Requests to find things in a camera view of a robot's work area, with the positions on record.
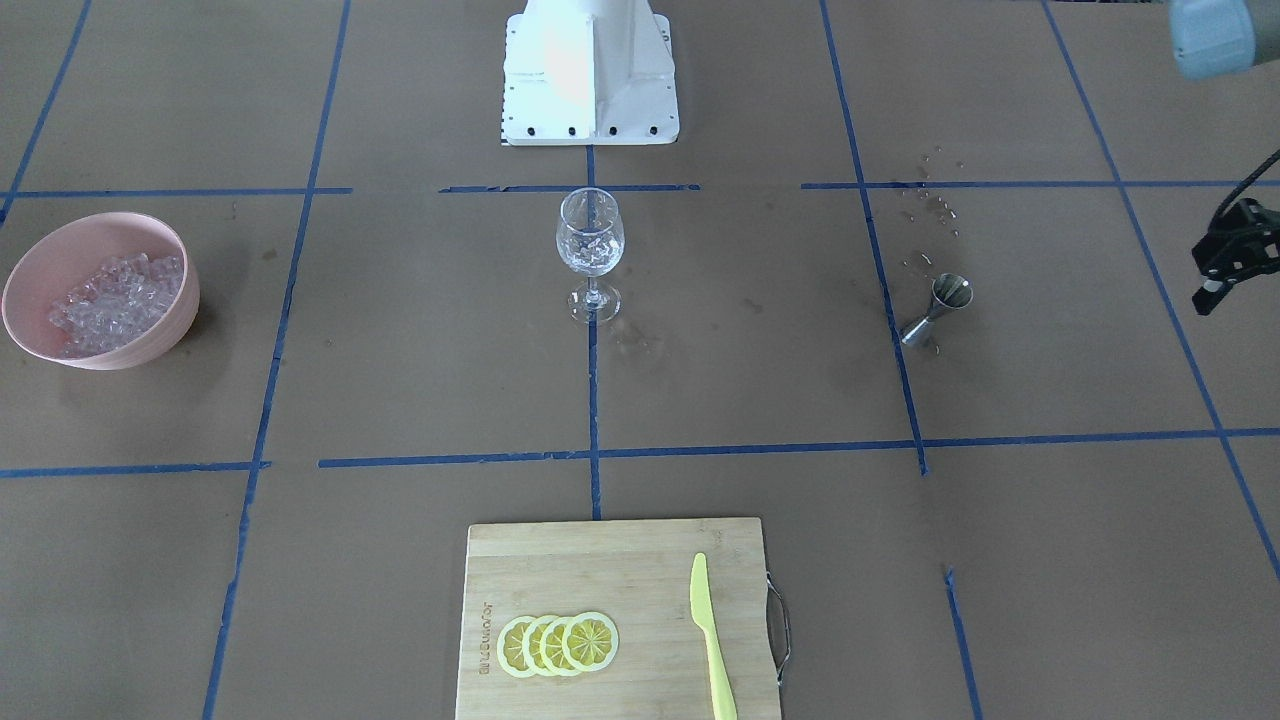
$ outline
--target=blue tape line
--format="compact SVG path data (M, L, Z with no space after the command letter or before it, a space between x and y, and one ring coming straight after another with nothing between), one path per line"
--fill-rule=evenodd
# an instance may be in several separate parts
M979 438L936 438L925 439L925 447L986 447L1001 445L1073 445L1088 442L1139 442L1167 439L1216 438L1217 430L1165 430L1135 433L1083 433L1055 436L1006 436Z
M54 106L54 100L58 97L58 91L63 87L63 79L67 77L67 68L72 64L72 56L76 55L76 46L79 45L81 33L84 31L84 20L88 19L88 10L93 5L93 0L84 0L84 5L81 6L79 18L76 19L76 29L72 32L72 40L67 44L67 53L63 54L63 64L58 68L58 74L54 76L54 86L49 90L49 97L45 99L45 105L40 109L40 117L36 118L36 127L31 131L31 138L27 140L27 150L22 154L22 161L18 163L18 172L13 176L13 183L9 186L9 192L4 196L4 205L0 206L0 225L4 224L5 219L9 218L9 210L13 209L13 201L18 196L18 188L22 187L22 178L27 174L27 167L31 164L31 156L36 152L36 142L40 141L40 133L45 129L45 122L49 120L49 111Z
M1276 437L1280 436L1280 428L1239 428L1225 433L1228 437Z
M978 682L973 676L973 661L969 657L969 639L964 633L964 620L960 618L960 601L956 600L955 568L947 566L947 603L951 605L951 625L956 630L956 644L960 646L960 665L964 667L964 683L969 688L969 705L973 707L973 720L982 720L982 702L978 700Z
M1238 428L1225 430L1231 437L1280 437L1280 428ZM974 438L925 438L925 447L991 447L1018 445L1078 445L1103 442L1161 442L1178 439L1211 439L1217 430L1155 430L1130 433L1082 433L1046 436L996 436ZM859 442L808 442L773 445L705 445L685 447L620 447L599 450L602 459L627 457L690 457L704 455L777 455L803 452L860 452L874 450L911 450L910 439ZM411 455L387 457L332 457L320 460L321 469L380 468L399 465L470 465L486 462L539 462L554 460L588 460L590 450L556 450L545 452L489 452L474 455Z
M307 174L307 192L302 200L302 215L298 219L298 234L293 241L293 258L289 261L289 279L284 288L284 302L280 307L280 324L275 333L275 348L271 354L271 370L266 378L266 392L262 396L262 415L259 420L257 439L253 442L253 465L248 471L244 487L244 505L241 510L239 534L236 542L236 570L227 585L223 601L221 625L218 629L218 644L214 648L212 667L209 671L209 689L205 694L202 720L212 720L218 702L218 687L223 675L223 661L227 656L227 638L230 633L232 618L236 610L236 594L239 588L241 569L244 562L244 548L248 543L250 507L257 493L257 479L262 469L262 452L266 446L266 429L271 419L271 404L275 397L275 383L280 374L280 357L284 355L284 337L289 327L289 310L293 305L293 288L298 279L298 261L302 258L302 245L311 218L311 201L315 197L316 178L320 174L320 158L324 151L324 138L329 128L329 113L333 109L333 96L338 87L338 69L342 67L342 47L347 37L347 22L351 18L351 0L343 0L342 20L338 23L338 40L333 50L333 65L329 68L329 86L325 90L324 106L320 110L320 127L316 131L315 149L311 152L311 172Z
M1121 181L1125 187L1235 187L1240 181ZM1254 181L1260 187L1280 187L1280 181Z
M1235 187L1239 181L891 181L891 182L805 182L800 190L915 190L915 188L1000 188L1000 187ZM1280 181L1258 181L1256 186L1280 187Z
M317 187L315 195L351 195L351 187ZM183 190L29 190L19 199L60 197L244 197L257 195L306 195L305 187L210 187Z
M910 450L910 439L867 442L813 442L778 445L708 445L692 447L627 447L602 450L600 457L687 457L700 455L778 455L787 452L854 452L863 450Z
M591 519L603 518L600 510L600 383L599 363L596 361L596 323L595 311L591 311L591 322L586 329L586 377L588 377L588 407L590 414L591 432Z
M416 455L407 457L329 457L317 468L398 468L406 465L485 465L489 462L538 462L543 460L585 460L586 450L554 450L548 452L488 452L474 455Z
M439 195L468 195L477 192L573 192L582 187L599 187L609 192L698 192L703 186L690 184L451 184L439 190Z
M79 468L14 468L0 478L77 478L88 475L160 475L170 473L229 473L248 470L252 462L175 462L168 465L84 465Z
M1111 155L1111 147L1107 145L1107 138L1102 133L1102 126L1098 123L1098 118L1093 111L1089 96L1084 92L1084 83L1080 82L1080 76L1075 70L1075 63L1071 61L1071 54L1066 49L1066 40L1062 37L1062 32L1057 27L1057 20L1053 19L1053 12L1050 9L1048 0L1041 0L1041 8L1044 10L1044 17L1048 19L1050 28L1053 31L1053 37L1057 40L1057 47L1061 50L1062 59L1066 61L1066 69L1071 74L1071 82L1075 83L1075 90L1080 95L1080 102L1084 104L1084 110L1089 115L1089 123L1093 126L1093 132L1098 136L1098 145L1102 147L1102 155L1107 160L1107 167L1111 168L1111 176L1115 178L1116 183L1120 183L1120 169L1116 165L1115 158ZM1231 465L1231 473L1235 475L1235 482L1240 487L1240 495L1244 497L1249 515L1253 518L1253 525L1257 528L1258 538L1262 541L1262 547L1266 550L1267 559L1271 561L1271 570L1275 573L1276 579L1280 580L1280 557L1276 556L1275 544L1271 542L1271 536L1267 533L1267 528L1262 521L1262 515L1258 512L1258 509L1253 502L1253 493L1249 492L1249 484L1244 479L1244 473L1240 470L1240 465L1235 459L1235 451L1231 450L1231 442L1228 438L1228 433L1222 428L1222 420L1217 414L1217 409L1213 406L1213 398L1210 396L1208 386L1204 383L1204 377L1201 374L1199 364L1196 361L1196 355L1192 352L1190 342L1188 342L1187 333L1183 331L1183 324L1178 319L1178 311L1174 309L1174 302L1169 297L1165 282L1160 277L1160 269L1156 266L1156 259L1151 252L1151 246L1147 243L1147 236L1142 229L1142 223L1138 222L1138 214L1129 199L1129 191L1125 190L1123 183L1119 184L1119 190L1120 199L1124 201L1125 211L1129 213L1129 222L1133 223L1133 229L1138 236L1138 243L1142 246L1142 254L1147 259L1147 266L1151 269L1151 275L1156 281L1156 290L1160 291L1160 299L1165 304L1165 311L1169 314L1169 322L1174 325L1174 333L1178 336L1178 342L1181 345L1183 354L1187 356L1187 364L1190 366L1192 375L1196 378L1196 386L1199 388L1201 397L1204 401L1204 407L1208 410L1210 419L1213 423L1213 429L1217 430L1219 439L1222 443L1222 451L1226 454L1228 462Z
M884 300L884 315L888 322L890 342L893 343L893 357L897 360L897 374L902 383L902 400L906 402L906 416L911 423L911 437L915 439L915 454L920 461L920 474L929 474L929 464L924 457L924 443L920 439L920 421L915 415L915 400L911 398L911 380L906 374L906 360L897 340L897 320L893 316L893 299L888 292L888 278L884 275L884 260L881 256L879 237L876 233L876 220L872 217L872 199L867 192L867 177L863 174L863 160L858 152L858 137L854 133L854 117L849 111L849 97L845 95L845 78L840 72L840 58L836 55L836 38L831 32L831 14L827 0L819 0L822 24L827 32L827 50L831 53L831 69L836 76L836 91L840 94L840 108L845 114L845 133L849 136L849 151L854 158L854 174L858 176L858 191L861 195L863 214L867 219L867 234L872 243L872 258L876 260L876 275L879 278L881 295Z

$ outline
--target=black cable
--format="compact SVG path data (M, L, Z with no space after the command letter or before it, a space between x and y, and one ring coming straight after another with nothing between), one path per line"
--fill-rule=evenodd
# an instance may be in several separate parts
M1240 184L1235 186L1235 190L1231 191L1231 195L1228 195L1226 200L1224 200L1222 204L1217 206L1217 210L1213 211L1213 219L1216 220L1221 218L1222 213L1226 213L1226 209L1231 206L1231 202L1235 202L1235 199L1239 197L1242 192L1248 190L1254 181L1262 177L1262 173L1271 169L1271 165L1275 165L1277 160L1280 160L1280 150L1276 150L1261 165L1258 165L1258 169L1249 173L1249 177L1244 178L1243 181L1240 181Z

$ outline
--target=jigger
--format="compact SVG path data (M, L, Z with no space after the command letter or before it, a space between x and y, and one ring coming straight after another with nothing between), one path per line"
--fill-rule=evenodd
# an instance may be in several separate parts
M933 334L933 323L947 313L954 313L973 302L973 287L969 281L955 273L942 273L933 281L933 297L929 311L923 318L902 328L902 345L919 347Z

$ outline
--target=plastic knife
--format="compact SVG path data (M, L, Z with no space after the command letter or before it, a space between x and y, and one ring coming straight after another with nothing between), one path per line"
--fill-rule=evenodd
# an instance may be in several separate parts
M719 651L719 637L716 634L712 588L707 580L707 556L701 552L694 556L694 570L689 575L689 612L707 638L707 670L712 683L712 712L716 715L716 720L737 720L733 691L728 684L728 673L724 670L724 659Z

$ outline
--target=pink bowl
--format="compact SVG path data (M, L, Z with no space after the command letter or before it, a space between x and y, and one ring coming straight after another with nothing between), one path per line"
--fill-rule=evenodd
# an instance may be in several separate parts
M52 302L88 279L108 258L146 252L182 258L183 278L173 306L142 337L91 357L59 357L67 333L49 322ZM0 314L9 337L36 357L88 370L119 370L155 360L182 340L200 306L200 279L178 233L138 213L81 218L45 236L22 256L4 286Z

